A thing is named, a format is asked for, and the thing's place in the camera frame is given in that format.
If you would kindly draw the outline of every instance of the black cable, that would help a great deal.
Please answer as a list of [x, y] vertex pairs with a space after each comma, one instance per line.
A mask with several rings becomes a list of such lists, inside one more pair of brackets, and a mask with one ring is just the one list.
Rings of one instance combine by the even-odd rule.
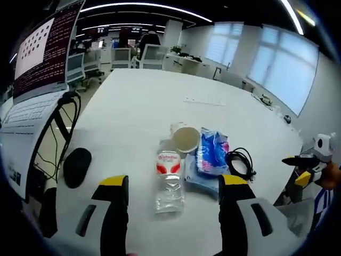
[[39, 152], [37, 152], [38, 156], [45, 162], [45, 163], [48, 163], [48, 164], [52, 164], [55, 168], [56, 168], [56, 165], [48, 160], [45, 160], [43, 159], [43, 157], [41, 156], [41, 154]]
[[52, 134], [53, 134], [53, 137], [54, 137], [54, 141], [55, 141], [55, 154], [54, 154], [54, 162], [55, 162], [55, 169], [54, 169], [54, 173], [53, 173], [53, 176], [55, 176], [55, 182], [57, 182], [57, 152], [58, 152], [58, 141], [57, 141], [57, 138], [55, 137], [55, 134], [54, 134], [54, 131], [52, 129], [52, 125], [50, 125], [50, 128], [51, 128], [51, 131], [52, 131]]
[[[244, 150], [247, 153], [249, 159], [246, 157], [245, 154], [240, 152], [240, 150]], [[232, 164], [233, 160], [240, 160], [245, 164], [246, 174], [242, 174], [234, 168]], [[228, 165], [230, 173], [232, 175], [239, 176], [244, 180], [251, 180], [251, 181], [252, 181], [253, 176], [256, 175], [256, 172], [253, 169], [252, 158], [249, 152], [245, 148], [236, 148], [235, 150], [228, 152], [225, 155], [225, 162]]]
[[34, 164], [34, 167], [35, 168], [38, 168], [39, 170], [41, 170], [43, 173], [45, 173], [49, 178], [47, 178], [47, 180], [49, 180], [49, 179], [53, 179], [53, 180], [55, 180], [55, 178], [53, 177], [53, 176], [51, 176], [51, 175], [49, 175], [47, 172], [45, 172], [42, 168], [40, 168], [40, 166], [39, 165], [37, 165], [36, 163]]
[[64, 113], [66, 114], [66, 116], [69, 118], [70, 122], [72, 123], [72, 120], [71, 120], [70, 116], [68, 115], [68, 113], [66, 112], [66, 110], [63, 107], [62, 107], [62, 109], [63, 109]]
[[75, 94], [75, 96], [78, 98], [78, 101], [79, 101], [79, 107], [77, 107], [77, 104], [75, 102], [74, 99], [71, 99], [71, 103], [73, 103], [75, 105], [75, 114], [74, 114], [74, 121], [72, 122], [72, 125], [71, 125], [71, 129], [70, 129], [70, 133], [69, 133], [69, 140], [65, 142], [64, 144], [64, 147], [63, 147], [63, 150], [60, 154], [60, 158], [59, 158], [59, 161], [58, 161], [58, 164], [57, 164], [57, 167], [56, 167], [56, 177], [58, 176], [58, 170], [59, 170], [59, 166], [62, 162], [62, 159], [63, 159], [63, 156], [66, 152], [66, 150], [68, 149], [69, 147], [69, 144], [70, 144], [70, 141], [71, 141], [71, 137], [72, 137], [72, 133], [74, 131], [74, 128], [75, 128], [75, 125], [77, 123], [77, 120], [79, 118], [79, 115], [80, 115], [80, 107], [82, 105], [82, 100], [80, 99], [80, 96], [78, 93]]

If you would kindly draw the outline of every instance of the person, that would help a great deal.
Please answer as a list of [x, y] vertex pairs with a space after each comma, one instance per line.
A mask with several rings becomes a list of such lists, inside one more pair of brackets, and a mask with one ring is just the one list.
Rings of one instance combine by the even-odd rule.
[[293, 256], [301, 255], [333, 255], [340, 254], [338, 235], [341, 231], [341, 166], [330, 162], [322, 171], [322, 176], [317, 184], [323, 189], [333, 190], [334, 197], [327, 208], [323, 218], [319, 220], [316, 228], [311, 231], [304, 243]]
[[131, 45], [128, 44], [130, 31], [128, 29], [121, 29], [119, 33], [119, 40], [117, 48], [130, 48], [131, 49], [131, 59], [133, 56], [136, 56], [137, 52], [136, 49], [133, 48]]
[[144, 48], [146, 44], [155, 44], [155, 45], [160, 45], [160, 38], [159, 36], [156, 34], [156, 27], [153, 26], [147, 34], [144, 34], [141, 38], [140, 44], [139, 44], [139, 48], [141, 50], [140, 52], [140, 56], [139, 56], [139, 60], [142, 57]]
[[69, 55], [75, 55], [79, 53], [87, 53], [90, 51], [91, 43], [90, 42], [84, 42], [83, 43], [84, 48], [78, 48], [78, 44], [75, 39], [72, 39], [70, 42], [70, 51]]

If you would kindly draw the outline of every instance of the laptop screen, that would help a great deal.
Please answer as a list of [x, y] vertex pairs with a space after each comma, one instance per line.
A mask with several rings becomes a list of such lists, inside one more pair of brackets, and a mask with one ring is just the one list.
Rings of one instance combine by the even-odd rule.
[[18, 97], [24, 100], [67, 88], [69, 41], [82, 4], [83, 0], [60, 9], [21, 43], [14, 74], [14, 101]]

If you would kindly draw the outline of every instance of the laptop keyboard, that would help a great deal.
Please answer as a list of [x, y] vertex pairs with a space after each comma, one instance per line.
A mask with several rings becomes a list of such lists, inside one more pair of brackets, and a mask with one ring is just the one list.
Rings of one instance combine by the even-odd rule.
[[45, 110], [49, 108], [57, 98], [59, 98], [58, 95], [47, 100], [31, 103], [21, 102], [14, 105], [3, 122], [1, 132], [33, 134], [35, 123], [44, 117]]

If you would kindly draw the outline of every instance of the paper cup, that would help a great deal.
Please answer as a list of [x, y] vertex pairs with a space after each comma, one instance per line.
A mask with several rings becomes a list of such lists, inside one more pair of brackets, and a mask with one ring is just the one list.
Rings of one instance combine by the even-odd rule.
[[190, 153], [199, 146], [200, 133], [185, 123], [173, 124], [170, 133], [176, 149], [182, 153]]

